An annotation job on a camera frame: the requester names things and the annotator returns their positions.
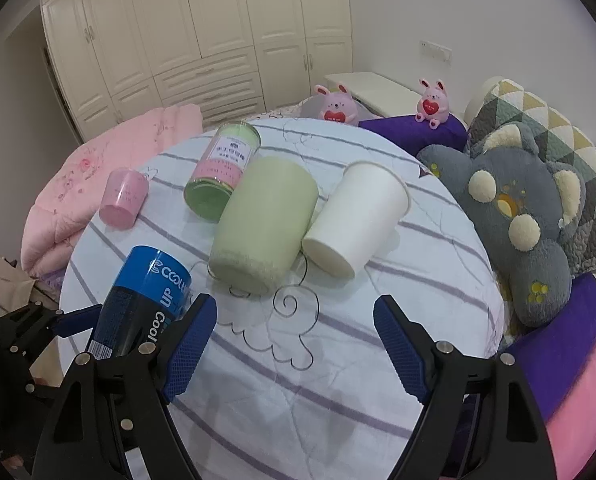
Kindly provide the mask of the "white bedside table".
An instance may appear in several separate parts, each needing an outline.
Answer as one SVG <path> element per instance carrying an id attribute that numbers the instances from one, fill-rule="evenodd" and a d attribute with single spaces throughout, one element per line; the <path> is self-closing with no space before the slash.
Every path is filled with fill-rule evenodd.
<path id="1" fill-rule="evenodd" d="M 382 75 L 361 72 L 325 76 L 331 89 L 342 84 L 368 110 L 382 117 L 413 115 L 420 95 Z"/>

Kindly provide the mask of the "striped white round cushion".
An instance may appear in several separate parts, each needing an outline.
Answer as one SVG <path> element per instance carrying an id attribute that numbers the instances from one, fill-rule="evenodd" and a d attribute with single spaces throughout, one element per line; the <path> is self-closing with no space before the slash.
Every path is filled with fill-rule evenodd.
<path id="1" fill-rule="evenodd" d="M 397 145 L 361 128 L 283 118 L 256 122 L 264 156 L 307 169 L 327 200 L 357 160 L 394 170 L 409 213 L 352 281 L 298 259 L 269 296 L 247 297 L 208 273 L 212 223 L 195 216 L 184 185 L 210 142 L 188 139 L 147 163 L 150 190 L 129 231 L 93 220 L 72 254 L 60 294 L 66 311 L 102 301 L 130 250 L 168 252 L 191 272 L 193 292 L 217 300 L 218 322 L 186 393 L 171 404 L 176 428 L 206 479 L 383 479 L 420 414 L 373 324 L 374 301 L 397 300 L 432 338 L 491 356 L 504 302 L 472 222 L 450 193 Z"/>

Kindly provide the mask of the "pink folded quilt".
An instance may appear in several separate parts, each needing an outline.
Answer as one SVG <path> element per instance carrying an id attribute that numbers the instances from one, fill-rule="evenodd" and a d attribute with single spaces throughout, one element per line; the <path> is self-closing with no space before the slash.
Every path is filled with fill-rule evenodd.
<path id="1" fill-rule="evenodd" d="M 195 104 L 157 107 L 116 125 L 72 152 L 36 196 L 22 233 L 21 267 L 33 278 L 62 270 L 98 211 L 109 174 L 202 133 Z"/>

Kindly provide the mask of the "beige cloth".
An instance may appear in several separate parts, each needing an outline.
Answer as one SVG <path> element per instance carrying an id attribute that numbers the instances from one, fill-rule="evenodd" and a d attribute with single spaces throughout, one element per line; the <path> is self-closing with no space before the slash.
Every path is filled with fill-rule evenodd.
<path id="1" fill-rule="evenodd" d="M 29 302 L 40 302 L 51 310 L 58 309 L 58 303 L 48 286 L 30 278 L 16 262 L 8 262 L 0 256 L 0 317 L 25 307 Z M 41 385 L 60 385 L 64 374 L 60 366 L 56 339 L 53 339 L 34 361 L 30 373 Z"/>

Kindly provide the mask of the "green cup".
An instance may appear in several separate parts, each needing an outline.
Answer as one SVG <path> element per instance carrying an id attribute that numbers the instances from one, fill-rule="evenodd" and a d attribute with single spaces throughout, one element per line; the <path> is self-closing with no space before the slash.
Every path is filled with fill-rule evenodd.
<path id="1" fill-rule="evenodd" d="M 251 162 L 218 223 L 211 274 L 241 292 L 273 292 L 298 256 L 318 195 L 312 175 L 290 159 Z"/>

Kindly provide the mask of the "left pink bunny toy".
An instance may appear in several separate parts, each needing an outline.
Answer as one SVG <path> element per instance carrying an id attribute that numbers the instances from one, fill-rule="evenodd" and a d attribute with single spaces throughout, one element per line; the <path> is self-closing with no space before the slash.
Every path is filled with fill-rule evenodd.
<path id="1" fill-rule="evenodd" d="M 337 91 L 330 91 L 322 84 L 316 84 L 314 91 L 323 97 L 318 113 L 319 119 L 353 126 L 359 123 L 358 104 L 343 84 L 338 84 Z"/>

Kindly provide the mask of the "pink bunny toy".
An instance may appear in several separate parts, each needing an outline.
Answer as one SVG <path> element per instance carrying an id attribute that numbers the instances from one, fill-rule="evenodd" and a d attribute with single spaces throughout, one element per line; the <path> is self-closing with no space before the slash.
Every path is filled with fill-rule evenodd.
<path id="1" fill-rule="evenodd" d="M 314 91 L 323 97 L 318 113 L 319 119 L 353 126 L 359 123 L 358 104 L 343 84 L 338 84 L 337 91 L 330 91 L 322 84 L 316 84 Z"/>
<path id="2" fill-rule="evenodd" d="M 436 130 L 444 124 L 450 115 L 450 106 L 447 90 L 441 80 L 430 84 L 426 79 L 420 78 L 424 92 L 417 102 L 415 120 L 427 122 L 429 128 Z"/>

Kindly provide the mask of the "pink label green jar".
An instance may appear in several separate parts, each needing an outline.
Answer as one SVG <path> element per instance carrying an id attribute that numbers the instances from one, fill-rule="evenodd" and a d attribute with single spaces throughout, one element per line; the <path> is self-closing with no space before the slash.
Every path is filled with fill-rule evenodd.
<path id="1" fill-rule="evenodd" d="M 185 203 L 196 216 L 220 220 L 260 145 L 260 134 L 248 122 L 220 125 L 184 188 Z"/>

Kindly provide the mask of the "white paper cup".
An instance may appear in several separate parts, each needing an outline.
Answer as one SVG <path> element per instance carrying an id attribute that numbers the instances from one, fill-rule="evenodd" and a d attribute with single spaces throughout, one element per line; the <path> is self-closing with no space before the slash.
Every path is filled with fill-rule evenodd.
<path id="1" fill-rule="evenodd" d="M 377 162 L 348 165 L 302 240 L 302 251 L 326 273 L 351 280 L 383 246 L 411 208 L 402 177 Z"/>

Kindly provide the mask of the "grey bear plush pillow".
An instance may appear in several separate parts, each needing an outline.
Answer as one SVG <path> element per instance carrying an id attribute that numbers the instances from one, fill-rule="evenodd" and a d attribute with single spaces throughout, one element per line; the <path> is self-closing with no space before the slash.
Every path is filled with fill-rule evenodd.
<path id="1" fill-rule="evenodd" d="M 545 162 L 530 128 L 508 122 L 468 153 L 432 144 L 417 154 L 477 231 L 511 292 L 519 322 L 540 327 L 571 293 L 564 249 L 578 229 L 586 186 L 564 162 Z"/>

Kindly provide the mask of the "white wall socket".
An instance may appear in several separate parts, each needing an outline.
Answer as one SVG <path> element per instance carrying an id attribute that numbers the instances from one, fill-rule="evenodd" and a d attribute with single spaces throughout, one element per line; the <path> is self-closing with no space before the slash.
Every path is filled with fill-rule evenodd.
<path id="1" fill-rule="evenodd" d="M 440 44 L 434 44 L 433 42 L 420 40 L 420 55 L 424 58 L 431 58 L 439 62 L 446 64 L 451 63 L 452 50 L 440 46 Z"/>

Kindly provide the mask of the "blue Cool Up bottle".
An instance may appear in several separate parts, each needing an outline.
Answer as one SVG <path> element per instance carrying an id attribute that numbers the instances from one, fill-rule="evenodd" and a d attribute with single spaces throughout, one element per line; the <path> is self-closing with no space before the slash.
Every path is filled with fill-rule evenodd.
<path id="1" fill-rule="evenodd" d="M 135 246 L 123 263 L 88 343 L 97 360 L 126 356 L 144 342 L 156 344 L 187 302 L 192 277 L 160 249 Z"/>

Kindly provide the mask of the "right pink bunny toy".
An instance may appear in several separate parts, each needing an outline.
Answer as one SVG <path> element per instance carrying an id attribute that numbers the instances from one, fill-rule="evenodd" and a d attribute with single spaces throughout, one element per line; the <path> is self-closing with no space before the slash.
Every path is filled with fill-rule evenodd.
<path id="1" fill-rule="evenodd" d="M 444 124 L 450 115 L 450 106 L 447 90 L 441 80 L 430 84 L 426 79 L 420 78 L 424 92 L 417 102 L 415 120 L 427 122 L 429 128 L 436 130 Z"/>

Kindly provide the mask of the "pink blanket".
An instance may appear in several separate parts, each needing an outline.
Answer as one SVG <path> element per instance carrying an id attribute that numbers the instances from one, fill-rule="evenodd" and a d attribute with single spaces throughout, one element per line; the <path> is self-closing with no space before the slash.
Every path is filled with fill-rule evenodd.
<path id="1" fill-rule="evenodd" d="M 574 388 L 548 421 L 556 476 L 573 479 L 596 450 L 596 345 Z"/>

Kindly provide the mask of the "cream wardrobe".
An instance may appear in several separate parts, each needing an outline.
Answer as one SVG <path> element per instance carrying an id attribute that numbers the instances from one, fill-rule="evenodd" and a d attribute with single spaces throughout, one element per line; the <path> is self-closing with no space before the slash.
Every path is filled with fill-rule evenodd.
<path id="1" fill-rule="evenodd" d="M 41 0 L 82 139 L 158 106 L 206 126 L 307 99 L 352 67 L 349 0 Z"/>

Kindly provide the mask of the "small pink cup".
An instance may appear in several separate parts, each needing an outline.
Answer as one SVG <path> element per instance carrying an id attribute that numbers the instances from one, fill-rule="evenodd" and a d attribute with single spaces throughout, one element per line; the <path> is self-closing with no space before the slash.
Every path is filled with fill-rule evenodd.
<path id="1" fill-rule="evenodd" d="M 100 220 L 117 230 L 135 224 L 149 190 L 149 180 L 138 170 L 119 168 L 112 171 L 100 202 Z"/>

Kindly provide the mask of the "purple bed sheet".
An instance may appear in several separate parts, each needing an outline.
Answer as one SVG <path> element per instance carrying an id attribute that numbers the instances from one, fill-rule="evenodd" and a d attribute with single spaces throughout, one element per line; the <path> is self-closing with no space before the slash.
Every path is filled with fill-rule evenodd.
<path id="1" fill-rule="evenodd" d="M 428 145 L 462 151 L 467 131 L 450 116 L 432 130 L 412 115 L 362 120 L 359 126 L 415 156 Z M 571 295 L 551 323 L 516 339 L 508 351 L 518 359 L 544 419 L 550 419 L 574 391 L 596 344 L 596 276 L 582 274 L 572 282 Z"/>

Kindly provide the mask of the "triangle pattern quilted pillow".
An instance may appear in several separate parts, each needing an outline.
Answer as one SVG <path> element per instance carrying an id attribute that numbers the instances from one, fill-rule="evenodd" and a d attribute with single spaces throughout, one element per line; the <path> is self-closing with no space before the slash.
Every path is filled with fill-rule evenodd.
<path id="1" fill-rule="evenodd" d="M 468 125 L 465 151 L 508 122 L 531 130 L 545 162 L 563 162 L 581 174 L 586 202 L 578 230 L 566 244 L 572 274 L 596 272 L 596 145 L 569 119 L 518 82 L 492 77 L 484 82 L 464 113 Z"/>

